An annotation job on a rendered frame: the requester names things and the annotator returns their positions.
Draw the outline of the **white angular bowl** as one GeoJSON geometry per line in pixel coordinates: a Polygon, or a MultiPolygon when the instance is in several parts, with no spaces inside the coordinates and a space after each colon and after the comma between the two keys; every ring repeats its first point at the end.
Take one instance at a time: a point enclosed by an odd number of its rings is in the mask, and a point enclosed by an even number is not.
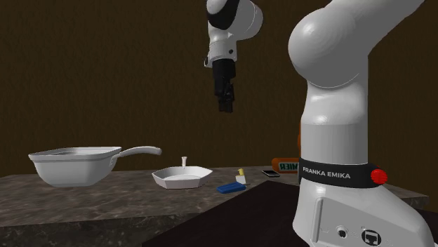
{"type": "Polygon", "coordinates": [[[152,177],[165,189],[193,189],[207,183],[212,172],[200,166],[173,166],[153,172],[152,177]]]}

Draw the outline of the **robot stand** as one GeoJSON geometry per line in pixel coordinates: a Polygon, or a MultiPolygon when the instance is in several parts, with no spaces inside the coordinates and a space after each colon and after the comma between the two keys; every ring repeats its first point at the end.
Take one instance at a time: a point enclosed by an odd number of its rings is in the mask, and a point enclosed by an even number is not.
{"type": "Polygon", "coordinates": [[[309,247],[294,231],[299,187],[265,181],[142,247],[309,247]]]}

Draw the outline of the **orange box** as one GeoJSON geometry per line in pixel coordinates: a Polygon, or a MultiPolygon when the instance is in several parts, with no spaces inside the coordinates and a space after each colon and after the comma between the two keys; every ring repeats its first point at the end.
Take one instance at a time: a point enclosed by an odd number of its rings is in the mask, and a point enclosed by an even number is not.
{"type": "Polygon", "coordinates": [[[276,157],[271,161],[272,169],[278,173],[297,173],[298,157],[276,157]]]}

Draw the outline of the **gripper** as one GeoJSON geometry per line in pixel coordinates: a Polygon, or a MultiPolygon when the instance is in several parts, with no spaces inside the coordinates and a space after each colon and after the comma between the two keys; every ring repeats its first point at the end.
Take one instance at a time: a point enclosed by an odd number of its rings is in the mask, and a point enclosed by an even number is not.
{"type": "Polygon", "coordinates": [[[215,95],[218,96],[220,112],[233,113],[234,86],[231,80],[236,76],[233,59],[219,59],[212,63],[215,95]]]}

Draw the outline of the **blue flat block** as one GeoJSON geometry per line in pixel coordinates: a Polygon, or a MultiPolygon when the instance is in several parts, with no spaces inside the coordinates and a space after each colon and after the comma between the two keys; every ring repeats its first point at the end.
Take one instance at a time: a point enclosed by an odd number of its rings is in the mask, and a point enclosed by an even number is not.
{"type": "Polygon", "coordinates": [[[244,191],[246,189],[246,185],[241,184],[239,182],[232,182],[226,185],[221,185],[216,188],[218,192],[221,194],[229,194],[233,192],[244,191]]]}

